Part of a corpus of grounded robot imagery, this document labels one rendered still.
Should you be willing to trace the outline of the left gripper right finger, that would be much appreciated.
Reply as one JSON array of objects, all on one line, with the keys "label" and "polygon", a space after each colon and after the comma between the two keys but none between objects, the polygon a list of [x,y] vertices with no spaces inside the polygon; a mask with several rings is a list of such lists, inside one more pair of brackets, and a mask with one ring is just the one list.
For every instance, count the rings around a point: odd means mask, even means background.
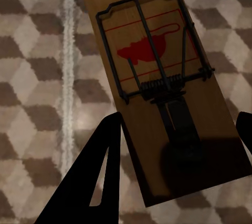
[{"label": "left gripper right finger", "polygon": [[252,154],[252,114],[240,112],[236,121],[236,129],[247,148]]}]

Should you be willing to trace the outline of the mousetrap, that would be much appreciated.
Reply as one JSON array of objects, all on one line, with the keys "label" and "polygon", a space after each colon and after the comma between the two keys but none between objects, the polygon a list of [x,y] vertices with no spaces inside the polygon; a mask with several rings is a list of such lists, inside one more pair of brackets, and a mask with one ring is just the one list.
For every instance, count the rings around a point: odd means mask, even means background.
[{"label": "mousetrap", "polygon": [[145,207],[252,175],[184,0],[85,0]]}]

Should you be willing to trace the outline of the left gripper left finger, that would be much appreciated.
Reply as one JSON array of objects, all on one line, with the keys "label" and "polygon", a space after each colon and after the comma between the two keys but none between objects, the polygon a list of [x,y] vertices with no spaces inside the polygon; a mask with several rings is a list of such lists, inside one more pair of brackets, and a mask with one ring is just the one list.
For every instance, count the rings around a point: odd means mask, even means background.
[{"label": "left gripper left finger", "polygon": [[[105,117],[35,224],[119,224],[121,114]],[[102,200],[89,206],[108,151]]]}]

